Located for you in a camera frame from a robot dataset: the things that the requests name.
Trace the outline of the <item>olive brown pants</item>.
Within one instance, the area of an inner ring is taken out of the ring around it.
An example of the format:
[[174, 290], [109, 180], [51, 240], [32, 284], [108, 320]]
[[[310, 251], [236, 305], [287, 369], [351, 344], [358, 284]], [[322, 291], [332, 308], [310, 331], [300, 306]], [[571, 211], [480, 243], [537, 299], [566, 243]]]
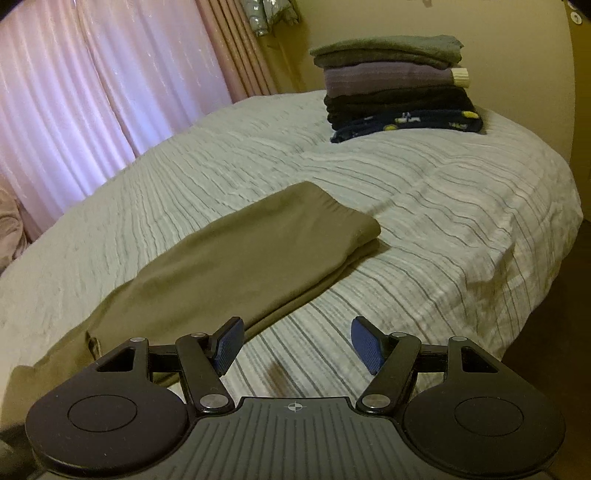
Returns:
[[32, 367], [17, 366], [1, 404], [21, 423], [43, 395], [132, 337], [156, 344], [214, 333], [229, 318], [252, 338], [328, 290], [379, 247], [381, 226], [301, 182], [194, 232], [144, 266]]

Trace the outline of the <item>folded clothes stack on bed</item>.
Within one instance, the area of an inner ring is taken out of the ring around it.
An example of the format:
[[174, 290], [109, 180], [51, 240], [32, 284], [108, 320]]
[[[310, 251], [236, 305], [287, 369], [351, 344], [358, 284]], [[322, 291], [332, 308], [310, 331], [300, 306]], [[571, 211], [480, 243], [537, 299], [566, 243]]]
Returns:
[[479, 133], [463, 43], [452, 35], [342, 40], [310, 51], [325, 81], [332, 143], [406, 129]]

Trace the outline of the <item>wall socket plate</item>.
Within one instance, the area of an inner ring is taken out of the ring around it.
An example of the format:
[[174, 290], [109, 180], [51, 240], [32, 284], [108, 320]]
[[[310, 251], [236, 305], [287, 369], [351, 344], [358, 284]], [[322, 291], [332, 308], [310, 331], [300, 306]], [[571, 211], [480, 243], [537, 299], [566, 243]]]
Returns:
[[576, 11], [570, 13], [570, 18], [576, 25], [581, 25], [583, 22], [582, 17]]

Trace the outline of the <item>striped grey bed cover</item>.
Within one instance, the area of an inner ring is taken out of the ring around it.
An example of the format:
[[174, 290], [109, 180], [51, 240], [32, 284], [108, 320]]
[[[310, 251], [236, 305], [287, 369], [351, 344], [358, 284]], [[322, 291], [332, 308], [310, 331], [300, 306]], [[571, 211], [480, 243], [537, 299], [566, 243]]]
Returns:
[[353, 318], [501, 357], [547, 295], [583, 214], [567, 162], [488, 110], [481, 134], [387, 131], [334, 144], [321, 91], [253, 97], [148, 150], [1, 277], [1, 375], [39, 360], [184, 236], [311, 181], [380, 223], [379, 253], [243, 346], [232, 396], [351, 396]]

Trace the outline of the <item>silver hanging garment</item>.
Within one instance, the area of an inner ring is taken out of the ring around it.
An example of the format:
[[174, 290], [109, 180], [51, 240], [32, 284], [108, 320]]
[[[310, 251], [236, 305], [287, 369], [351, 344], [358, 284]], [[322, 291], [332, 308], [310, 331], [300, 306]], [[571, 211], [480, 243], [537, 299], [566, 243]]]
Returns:
[[296, 6], [290, 0], [240, 0], [239, 3], [257, 37], [269, 35], [280, 22], [287, 25], [300, 23]]

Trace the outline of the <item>pink crumpled pillow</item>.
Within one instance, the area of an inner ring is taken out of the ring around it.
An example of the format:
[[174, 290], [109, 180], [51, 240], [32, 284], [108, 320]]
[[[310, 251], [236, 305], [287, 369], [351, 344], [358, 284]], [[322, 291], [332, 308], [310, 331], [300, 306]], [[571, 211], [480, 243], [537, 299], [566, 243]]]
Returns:
[[0, 196], [0, 271], [20, 257], [29, 246], [18, 200], [5, 188]]

